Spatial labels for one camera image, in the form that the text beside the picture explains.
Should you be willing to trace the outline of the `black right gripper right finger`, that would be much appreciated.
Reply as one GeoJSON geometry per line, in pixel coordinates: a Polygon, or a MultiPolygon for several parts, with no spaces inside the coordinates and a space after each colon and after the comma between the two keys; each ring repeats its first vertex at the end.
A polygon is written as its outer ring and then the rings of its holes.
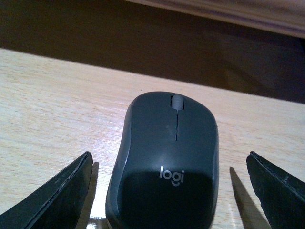
{"type": "Polygon", "coordinates": [[[255,194],[273,229],[305,227],[305,183],[256,152],[246,159],[255,194]]]}

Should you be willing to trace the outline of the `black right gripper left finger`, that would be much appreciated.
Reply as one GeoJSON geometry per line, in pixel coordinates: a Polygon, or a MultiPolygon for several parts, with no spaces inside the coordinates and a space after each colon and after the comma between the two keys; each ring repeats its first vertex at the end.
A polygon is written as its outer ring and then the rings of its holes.
{"type": "Polygon", "coordinates": [[[92,176],[93,159],[83,153],[52,179],[0,216],[2,229],[74,229],[92,176]]]}

